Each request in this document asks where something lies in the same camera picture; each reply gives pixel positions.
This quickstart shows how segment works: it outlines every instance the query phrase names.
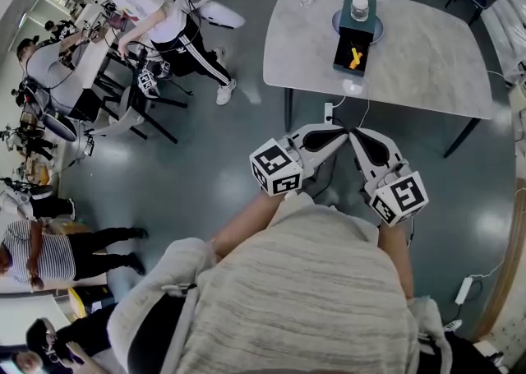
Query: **epoxy floor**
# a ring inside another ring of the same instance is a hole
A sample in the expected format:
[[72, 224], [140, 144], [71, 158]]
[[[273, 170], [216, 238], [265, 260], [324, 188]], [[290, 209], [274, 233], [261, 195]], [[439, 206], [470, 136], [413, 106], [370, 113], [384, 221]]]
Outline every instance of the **epoxy floor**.
[[[225, 30], [203, 24], [205, 45], [227, 49], [228, 68], [238, 79], [232, 101], [215, 105], [216, 84], [191, 75], [178, 83], [194, 91], [189, 109], [158, 105], [155, 116], [179, 140], [173, 145], [147, 123], [141, 126], [150, 139], [132, 133], [96, 141], [93, 157], [62, 175], [62, 196], [76, 200], [81, 219], [94, 228], [142, 226], [150, 239], [120, 243], [114, 252], [134, 248], [151, 269], [164, 249], [186, 237], [210, 238], [257, 193], [248, 155], [271, 137], [284, 134], [284, 94], [265, 85], [262, 78], [266, 29], [277, 0], [217, 0], [241, 13], [247, 24]], [[447, 0], [414, 0], [444, 9]], [[472, 5], [458, 0], [448, 12], [467, 20]], [[487, 69], [500, 66], [482, 20], [472, 25]], [[121, 81], [129, 75], [113, 68]], [[442, 155], [468, 123], [467, 118], [389, 104], [371, 103], [363, 124], [391, 136], [420, 171], [431, 203], [415, 218], [411, 258], [417, 295], [430, 295], [439, 304], [443, 319], [457, 312], [454, 298], [467, 275], [485, 274], [498, 265], [507, 246], [514, 201], [514, 140], [504, 81], [490, 74], [496, 116], [481, 122], [464, 144], [448, 159]], [[172, 85], [163, 85], [166, 97], [187, 100]], [[297, 92], [294, 125], [321, 122], [323, 104], [340, 97]], [[358, 125], [367, 102], [347, 99], [336, 117], [347, 126]], [[76, 145], [67, 153], [69, 162]], [[330, 164], [321, 170], [317, 192], [325, 186]], [[361, 203], [362, 179], [353, 163], [350, 147], [339, 153], [331, 188], [321, 201], [370, 220], [373, 214]], [[484, 280], [482, 292], [473, 290], [462, 308], [462, 335], [473, 333], [496, 275]], [[118, 298], [136, 283], [130, 270], [109, 276]]]

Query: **glass jar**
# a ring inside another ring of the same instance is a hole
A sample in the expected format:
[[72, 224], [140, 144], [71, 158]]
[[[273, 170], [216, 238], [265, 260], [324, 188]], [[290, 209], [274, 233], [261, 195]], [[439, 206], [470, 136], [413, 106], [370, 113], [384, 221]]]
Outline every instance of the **glass jar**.
[[351, 4], [351, 17], [355, 21], [366, 21], [369, 17], [369, 1], [353, 0], [353, 3]]

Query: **gray marble table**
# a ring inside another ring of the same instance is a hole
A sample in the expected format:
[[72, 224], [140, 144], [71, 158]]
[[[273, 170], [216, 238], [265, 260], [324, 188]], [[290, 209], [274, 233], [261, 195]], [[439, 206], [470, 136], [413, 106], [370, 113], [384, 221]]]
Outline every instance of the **gray marble table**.
[[409, 0], [377, 0], [376, 14], [385, 34], [371, 46], [361, 78], [332, 67], [339, 42], [332, 16], [343, 3], [314, 0], [308, 9], [299, 0], [276, 3], [266, 36], [263, 78], [267, 85], [286, 90], [287, 131], [293, 90], [349, 95], [346, 80], [363, 86], [359, 95], [349, 95], [356, 98], [477, 120], [492, 118], [486, 66], [465, 22]]

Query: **jar lid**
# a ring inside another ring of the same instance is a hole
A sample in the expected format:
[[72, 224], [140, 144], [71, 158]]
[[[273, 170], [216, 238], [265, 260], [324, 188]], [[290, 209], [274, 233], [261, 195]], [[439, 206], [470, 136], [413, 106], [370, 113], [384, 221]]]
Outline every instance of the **jar lid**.
[[353, 0], [353, 6], [360, 10], [365, 10], [369, 7], [368, 0]]

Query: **striped shirt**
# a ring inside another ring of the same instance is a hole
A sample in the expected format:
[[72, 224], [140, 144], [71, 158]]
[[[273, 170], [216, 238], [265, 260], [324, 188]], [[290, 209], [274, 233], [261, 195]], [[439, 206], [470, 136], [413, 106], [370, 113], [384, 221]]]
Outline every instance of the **striped shirt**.
[[[31, 222], [21, 220], [9, 224], [2, 245], [11, 254], [9, 275], [21, 284], [28, 284], [31, 276], [25, 265], [31, 251]], [[67, 237], [44, 233], [39, 256], [39, 277], [71, 280], [75, 277], [75, 272], [72, 246]]]

